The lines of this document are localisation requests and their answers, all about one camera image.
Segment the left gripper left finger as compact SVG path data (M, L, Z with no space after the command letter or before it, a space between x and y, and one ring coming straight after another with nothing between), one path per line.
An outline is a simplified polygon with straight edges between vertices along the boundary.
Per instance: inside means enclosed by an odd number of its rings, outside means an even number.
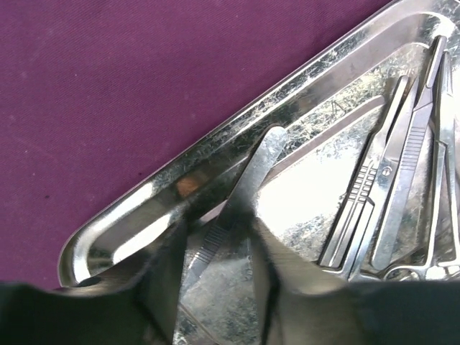
M1 284L2 344L171 344L187 245L184 220L75 287Z

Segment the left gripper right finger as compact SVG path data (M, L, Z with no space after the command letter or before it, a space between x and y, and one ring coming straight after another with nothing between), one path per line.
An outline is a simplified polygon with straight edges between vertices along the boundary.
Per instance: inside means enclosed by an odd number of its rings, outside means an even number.
M347 282L251 225L261 344L458 344L459 283Z

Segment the steel forceps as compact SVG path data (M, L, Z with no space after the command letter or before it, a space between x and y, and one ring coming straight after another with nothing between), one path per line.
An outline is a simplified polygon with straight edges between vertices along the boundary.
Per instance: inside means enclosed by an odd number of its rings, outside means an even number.
M178 307L187 292L201 279L222 245L249 255L247 235L240 229L252 217L253 198L282 152L288 133L282 126L267 128L249 153L226 202L209 226L199 250L193 255L181 282Z

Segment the steel instrument tray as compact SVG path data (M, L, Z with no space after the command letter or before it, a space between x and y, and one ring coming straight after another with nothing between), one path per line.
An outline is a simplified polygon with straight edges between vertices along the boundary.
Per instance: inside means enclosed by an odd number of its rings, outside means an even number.
M289 137L259 192L258 216L287 247L317 260L397 78L418 74L438 35L448 37L459 97L459 1L393 1L80 227L63 247L60 284L98 275L183 214L194 223L188 266L247 152L271 124ZM393 262L425 259L430 141L428 130ZM181 297L174 344L259 344L249 248L238 242L222 246Z

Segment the purple cloth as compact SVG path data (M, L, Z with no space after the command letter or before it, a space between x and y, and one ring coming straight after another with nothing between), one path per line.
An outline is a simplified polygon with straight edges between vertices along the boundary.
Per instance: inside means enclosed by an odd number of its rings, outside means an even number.
M3 1L1 279L56 288L90 217L383 1Z

